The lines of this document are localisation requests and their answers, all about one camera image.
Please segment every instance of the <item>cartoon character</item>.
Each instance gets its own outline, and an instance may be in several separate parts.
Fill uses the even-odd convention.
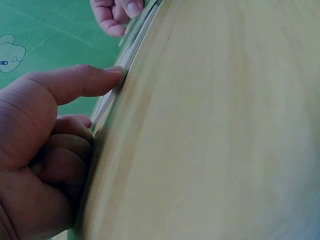
[[[0,72],[5,74],[15,70],[26,54],[26,49],[14,42],[15,36],[11,34],[0,37]]]

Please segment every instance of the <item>wood grain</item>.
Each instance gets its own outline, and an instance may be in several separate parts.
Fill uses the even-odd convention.
[[[163,0],[79,238],[319,239],[319,25],[317,0]]]

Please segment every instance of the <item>green mat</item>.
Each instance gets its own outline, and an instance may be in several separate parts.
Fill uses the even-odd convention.
[[[28,72],[110,67],[119,41],[100,30],[89,0],[0,0],[0,88]],[[90,116],[96,101],[81,97],[59,114]]]

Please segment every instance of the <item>fingernail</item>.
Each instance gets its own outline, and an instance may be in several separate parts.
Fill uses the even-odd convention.
[[[130,18],[134,18],[140,14],[140,7],[136,2],[131,2],[126,6],[126,10],[128,12],[128,16]]]
[[[43,168],[44,166],[41,163],[36,163],[35,165],[32,165],[30,167],[31,171],[36,176],[38,176],[42,172]]]
[[[122,73],[124,68],[122,66],[112,66],[104,69],[107,72],[120,72]]]

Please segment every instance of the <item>skin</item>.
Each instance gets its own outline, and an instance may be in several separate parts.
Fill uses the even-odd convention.
[[[144,0],[91,0],[97,23],[119,37]],[[77,65],[28,73],[0,90],[0,239],[46,240],[74,224],[93,136],[84,115],[57,115],[80,96],[105,95],[121,67]]]
[[[112,37],[124,35],[130,19],[138,16],[145,0],[91,0],[91,7],[100,28]]]

